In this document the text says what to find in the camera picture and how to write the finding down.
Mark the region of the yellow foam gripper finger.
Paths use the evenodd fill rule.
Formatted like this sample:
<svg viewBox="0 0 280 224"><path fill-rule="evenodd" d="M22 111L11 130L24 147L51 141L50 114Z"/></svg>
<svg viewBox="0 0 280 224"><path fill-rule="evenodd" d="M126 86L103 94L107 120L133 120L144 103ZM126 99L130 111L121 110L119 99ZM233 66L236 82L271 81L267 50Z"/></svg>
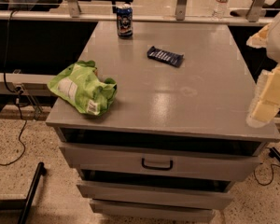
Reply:
<svg viewBox="0 0 280 224"><path fill-rule="evenodd" d="M267 46L269 28L269 24L262 27L257 33L253 34L247 39L246 44L249 47L255 49L265 48Z"/></svg>
<svg viewBox="0 0 280 224"><path fill-rule="evenodd" d="M261 128L270 123L280 110L280 63L272 70L262 70L256 84L246 123Z"/></svg>

